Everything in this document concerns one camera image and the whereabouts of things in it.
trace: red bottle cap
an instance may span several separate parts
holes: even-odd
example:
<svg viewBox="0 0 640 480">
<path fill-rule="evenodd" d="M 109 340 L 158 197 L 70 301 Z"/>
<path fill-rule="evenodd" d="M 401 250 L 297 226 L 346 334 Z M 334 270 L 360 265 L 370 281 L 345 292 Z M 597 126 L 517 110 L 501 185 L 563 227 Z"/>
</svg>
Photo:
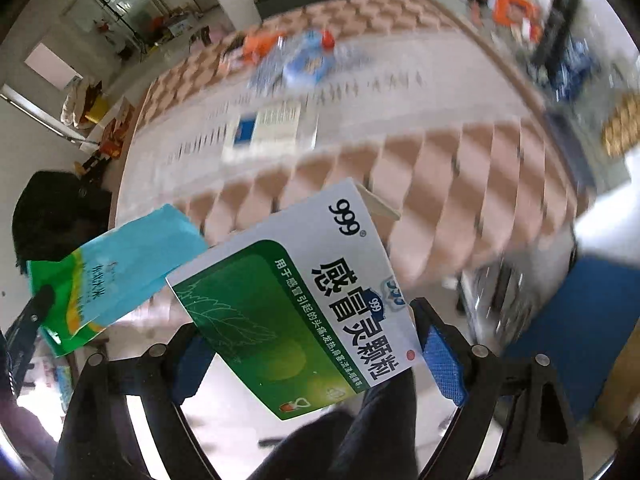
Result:
<svg viewBox="0 0 640 480">
<path fill-rule="evenodd" d="M 322 31 L 322 48 L 325 50 L 332 50 L 335 46 L 334 35 L 328 30 Z"/>
</svg>

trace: blue gripper pad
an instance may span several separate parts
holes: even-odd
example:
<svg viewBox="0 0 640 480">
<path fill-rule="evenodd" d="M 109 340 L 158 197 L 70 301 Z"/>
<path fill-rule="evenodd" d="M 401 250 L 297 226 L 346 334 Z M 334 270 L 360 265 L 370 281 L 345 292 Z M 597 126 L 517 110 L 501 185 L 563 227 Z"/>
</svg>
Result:
<svg viewBox="0 0 640 480">
<path fill-rule="evenodd" d="M 171 392 L 172 399 L 177 406 L 180 406 L 184 399 L 196 394 L 215 355 L 216 353 L 201 335 L 194 337 L 187 346 L 178 362 L 174 387 Z"/>
<path fill-rule="evenodd" d="M 422 355 L 427 361 L 427 366 L 440 393 L 447 399 L 453 400 L 456 406 L 462 406 L 466 400 L 462 365 L 433 325 L 429 328 Z"/>
</svg>

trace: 999 logo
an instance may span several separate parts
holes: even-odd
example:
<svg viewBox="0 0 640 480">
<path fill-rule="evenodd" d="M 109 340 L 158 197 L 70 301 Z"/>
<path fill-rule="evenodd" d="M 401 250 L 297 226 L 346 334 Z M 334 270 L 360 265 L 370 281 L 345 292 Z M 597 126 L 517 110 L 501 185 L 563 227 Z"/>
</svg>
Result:
<svg viewBox="0 0 640 480">
<path fill-rule="evenodd" d="M 360 224 L 348 200 L 341 198 L 334 207 L 329 206 L 329 211 L 334 214 L 334 222 L 340 226 L 343 235 L 351 236 L 360 231 Z"/>
</svg>

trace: green leaf graphic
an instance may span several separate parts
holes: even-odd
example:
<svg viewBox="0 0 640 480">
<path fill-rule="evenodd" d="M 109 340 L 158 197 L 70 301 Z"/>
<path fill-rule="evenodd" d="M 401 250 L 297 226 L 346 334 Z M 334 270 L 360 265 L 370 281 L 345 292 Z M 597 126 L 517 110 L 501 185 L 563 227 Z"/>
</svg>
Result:
<svg viewBox="0 0 640 480">
<path fill-rule="evenodd" d="M 197 290 L 202 281 L 202 279 L 196 280 L 195 282 L 191 283 L 191 285 L 188 285 L 185 290 L 175 291 L 175 293 L 178 295 L 178 298 L 180 299 L 180 302 L 182 302 L 185 308 L 199 301 L 207 301 L 209 299 L 207 296 L 197 295 Z"/>
<path fill-rule="evenodd" d="M 225 358 L 239 362 L 237 348 L 275 339 L 276 335 L 250 320 L 239 310 L 216 300 L 194 301 L 187 312 L 203 335 Z"/>
</svg>

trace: blue snack bag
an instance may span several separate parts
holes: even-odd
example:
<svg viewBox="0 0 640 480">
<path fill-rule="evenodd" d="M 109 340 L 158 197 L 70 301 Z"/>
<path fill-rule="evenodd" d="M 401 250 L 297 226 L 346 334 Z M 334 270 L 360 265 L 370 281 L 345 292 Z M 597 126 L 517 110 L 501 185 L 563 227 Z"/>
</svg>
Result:
<svg viewBox="0 0 640 480">
<path fill-rule="evenodd" d="M 165 276 L 207 250 L 189 219 L 171 205 L 108 231 L 60 262 L 28 262 L 31 293 L 56 298 L 42 323 L 56 355 L 81 347 L 159 291 Z"/>
</svg>

